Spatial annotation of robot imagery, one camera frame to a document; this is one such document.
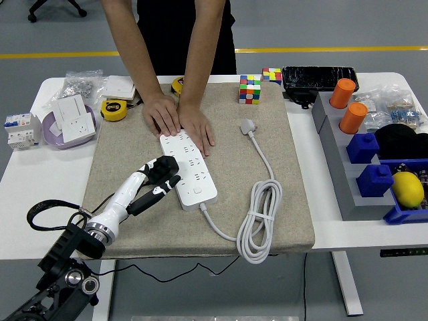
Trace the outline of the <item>person's left hand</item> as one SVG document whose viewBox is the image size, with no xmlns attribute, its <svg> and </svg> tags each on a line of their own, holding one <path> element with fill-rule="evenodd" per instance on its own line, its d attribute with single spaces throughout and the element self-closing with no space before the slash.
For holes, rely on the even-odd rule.
<svg viewBox="0 0 428 321">
<path fill-rule="evenodd" d="M 177 108 L 180 125 L 187 132 L 202 156 L 210 155 L 215 138 L 210 121 L 200 110 L 200 105 L 180 100 Z"/>
</svg>

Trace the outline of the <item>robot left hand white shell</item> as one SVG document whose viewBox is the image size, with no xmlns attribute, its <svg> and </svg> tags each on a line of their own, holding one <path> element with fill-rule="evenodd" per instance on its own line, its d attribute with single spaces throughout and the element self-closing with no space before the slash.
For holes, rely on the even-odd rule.
<svg viewBox="0 0 428 321">
<path fill-rule="evenodd" d="M 115 192 L 103 212 L 86 225 L 88 233 L 97 233 L 112 243 L 118 237 L 121 222 L 129 215 L 138 215 L 160 201 L 181 177 L 172 156 L 161 156 L 132 173 Z"/>
</svg>

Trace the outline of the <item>person's right hand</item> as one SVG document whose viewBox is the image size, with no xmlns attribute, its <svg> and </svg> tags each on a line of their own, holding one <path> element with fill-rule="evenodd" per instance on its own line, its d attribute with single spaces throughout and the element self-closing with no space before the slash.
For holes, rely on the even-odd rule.
<svg viewBox="0 0 428 321">
<path fill-rule="evenodd" d="M 181 130 L 177 105 L 170 96 L 157 92 L 145 95 L 143 102 L 144 120 L 156 137 L 175 136 Z"/>
</svg>

